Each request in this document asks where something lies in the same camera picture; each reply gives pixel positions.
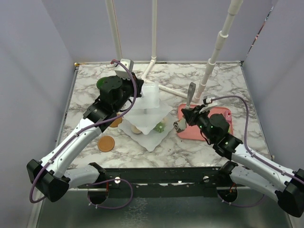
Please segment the pink cake slice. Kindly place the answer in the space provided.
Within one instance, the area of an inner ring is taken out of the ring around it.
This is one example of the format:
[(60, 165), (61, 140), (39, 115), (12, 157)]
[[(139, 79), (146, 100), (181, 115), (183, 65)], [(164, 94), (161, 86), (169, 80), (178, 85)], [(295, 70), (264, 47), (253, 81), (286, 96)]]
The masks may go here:
[(226, 120), (228, 121), (228, 122), (232, 122), (232, 116), (231, 116), (231, 113), (230, 112), (227, 112), (226, 113)]

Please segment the three tier white stand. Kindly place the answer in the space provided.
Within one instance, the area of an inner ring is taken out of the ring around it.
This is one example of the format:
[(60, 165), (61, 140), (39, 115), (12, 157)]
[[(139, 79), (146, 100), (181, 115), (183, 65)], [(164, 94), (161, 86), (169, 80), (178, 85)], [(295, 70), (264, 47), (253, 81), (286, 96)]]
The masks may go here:
[[(131, 110), (123, 116), (118, 128), (152, 152), (173, 129), (174, 117), (170, 114), (172, 107), (161, 101), (157, 83), (144, 83), (141, 95), (142, 97), (136, 98)], [(159, 122), (166, 124), (162, 133), (154, 130)], [(142, 133), (134, 134), (131, 131), (132, 125)]]

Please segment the white round cake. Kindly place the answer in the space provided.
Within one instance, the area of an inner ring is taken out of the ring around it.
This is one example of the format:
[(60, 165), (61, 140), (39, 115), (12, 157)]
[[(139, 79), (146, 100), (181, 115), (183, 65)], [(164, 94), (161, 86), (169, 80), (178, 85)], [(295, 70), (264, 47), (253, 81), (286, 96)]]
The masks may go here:
[(142, 131), (140, 131), (136, 126), (132, 125), (131, 126), (131, 131), (134, 133), (134, 134), (141, 134)]

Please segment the green swiss roll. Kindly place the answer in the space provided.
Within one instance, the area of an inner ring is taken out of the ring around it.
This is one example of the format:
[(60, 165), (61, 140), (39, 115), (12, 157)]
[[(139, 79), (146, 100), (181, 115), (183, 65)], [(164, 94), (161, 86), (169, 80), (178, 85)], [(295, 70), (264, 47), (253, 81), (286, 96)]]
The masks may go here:
[(154, 130), (158, 133), (162, 133), (164, 131), (166, 127), (166, 124), (162, 123), (162, 122), (159, 122), (155, 127), (154, 127)]

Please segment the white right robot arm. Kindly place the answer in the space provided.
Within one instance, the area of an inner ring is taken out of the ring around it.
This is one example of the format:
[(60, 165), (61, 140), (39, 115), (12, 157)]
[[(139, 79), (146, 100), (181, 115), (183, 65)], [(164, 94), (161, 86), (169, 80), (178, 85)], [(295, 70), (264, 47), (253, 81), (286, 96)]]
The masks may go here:
[(198, 127), (213, 150), (228, 159), (218, 174), (219, 182), (248, 186), (276, 201), (294, 217), (304, 213), (304, 171), (294, 171), (250, 149), (247, 143), (229, 133), (229, 123), (222, 114), (209, 114), (207, 105), (182, 108), (183, 129)]

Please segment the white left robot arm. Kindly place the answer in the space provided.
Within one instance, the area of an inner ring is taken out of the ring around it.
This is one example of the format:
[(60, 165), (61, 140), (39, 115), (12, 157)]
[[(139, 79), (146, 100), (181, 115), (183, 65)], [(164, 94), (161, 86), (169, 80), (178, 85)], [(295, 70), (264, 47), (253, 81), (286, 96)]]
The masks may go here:
[(132, 78), (107, 76), (97, 81), (100, 95), (88, 106), (83, 117), (70, 135), (47, 156), (32, 159), (26, 168), (32, 188), (37, 188), (51, 202), (61, 199), (70, 188), (92, 184), (98, 188), (104, 184), (105, 171), (96, 163), (84, 168), (68, 167), (80, 152), (102, 134), (117, 117), (131, 97), (141, 97), (144, 81), (134, 73)]

